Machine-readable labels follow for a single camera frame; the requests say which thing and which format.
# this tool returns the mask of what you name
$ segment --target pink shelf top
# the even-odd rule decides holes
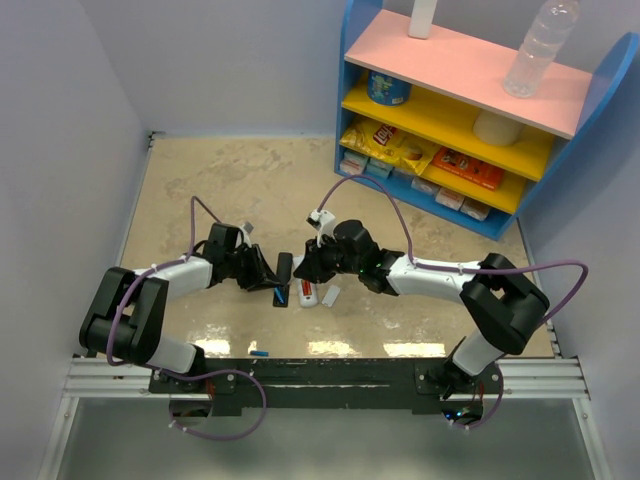
[[[574,136],[590,73],[553,63],[533,97],[515,98],[502,88],[515,50],[436,25],[427,40],[411,38],[409,20],[381,10],[345,60],[564,138]]]

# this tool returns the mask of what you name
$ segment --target blue shelf frame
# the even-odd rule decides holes
[[[334,159],[334,171],[340,175],[344,175],[340,172],[339,164],[345,150],[344,147],[340,145],[340,138],[356,115],[342,108],[342,100],[344,100],[344,97],[356,85],[364,73],[362,67],[345,61],[344,55],[369,26],[378,12],[382,10],[382,3],[382,0],[348,0],[345,7],[340,35],[340,78],[338,83],[336,148]],[[531,182],[530,187],[520,202],[518,210],[513,215],[492,209],[487,219],[484,222],[479,222],[468,215],[436,203],[432,196],[412,189],[410,183],[401,177],[391,175],[381,183],[389,190],[394,198],[402,202],[437,215],[438,217],[444,218],[480,235],[484,235],[492,240],[499,240],[511,224],[527,208],[531,200],[540,193],[551,175],[571,156],[576,146],[582,142],[587,135],[594,134],[592,130],[596,120],[600,117],[618,89],[620,82],[627,73],[629,65],[638,50],[638,39],[637,33],[630,32],[623,35],[604,57],[593,74],[591,84],[589,85],[585,104],[580,114],[576,135],[568,142],[558,139],[544,177],[537,183]],[[366,179],[356,179],[356,181],[370,188],[380,190],[376,185],[368,182]]]

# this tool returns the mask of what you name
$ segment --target blue can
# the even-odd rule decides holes
[[[369,71],[369,98],[380,105],[398,106],[409,100],[411,84],[384,73]]]

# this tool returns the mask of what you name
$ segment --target clear plastic bottle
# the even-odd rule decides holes
[[[530,97],[575,26],[578,0],[548,0],[524,38],[518,56],[504,79],[504,89],[514,97]]]

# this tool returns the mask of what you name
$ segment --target blue marker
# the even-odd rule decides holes
[[[275,292],[276,292],[276,297],[278,297],[278,300],[280,300],[280,303],[284,303],[284,297],[282,296],[282,292],[280,292],[280,289],[278,287],[274,288]]]

